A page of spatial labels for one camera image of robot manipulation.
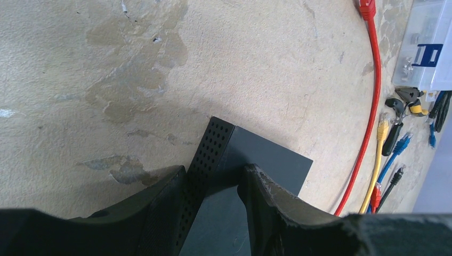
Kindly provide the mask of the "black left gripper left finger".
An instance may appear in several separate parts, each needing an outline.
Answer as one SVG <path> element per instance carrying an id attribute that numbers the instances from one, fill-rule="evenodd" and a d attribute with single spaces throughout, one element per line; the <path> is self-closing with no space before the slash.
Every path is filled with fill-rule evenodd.
<path id="1" fill-rule="evenodd" d="M 3 209 L 1 255 L 178 255 L 185 175 L 172 166 L 154 185 L 87 218 Z"/>

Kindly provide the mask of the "black network switch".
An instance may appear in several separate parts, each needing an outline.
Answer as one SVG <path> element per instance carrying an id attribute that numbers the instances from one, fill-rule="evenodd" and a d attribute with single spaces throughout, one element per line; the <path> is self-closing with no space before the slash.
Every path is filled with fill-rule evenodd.
<path id="1" fill-rule="evenodd" d="M 266 138 L 212 117 L 188 167 L 177 246 L 181 255 L 250 255 L 241 171 L 256 164 L 297 195 L 313 161 Z"/>

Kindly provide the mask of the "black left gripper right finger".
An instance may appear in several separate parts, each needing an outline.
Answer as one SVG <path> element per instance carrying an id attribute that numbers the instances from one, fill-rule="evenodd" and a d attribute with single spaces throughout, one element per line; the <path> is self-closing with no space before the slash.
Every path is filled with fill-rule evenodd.
<path id="1" fill-rule="evenodd" d="M 252 255 L 451 255 L 449 214 L 337 217 L 299 199 L 257 165 L 237 188 Z"/>

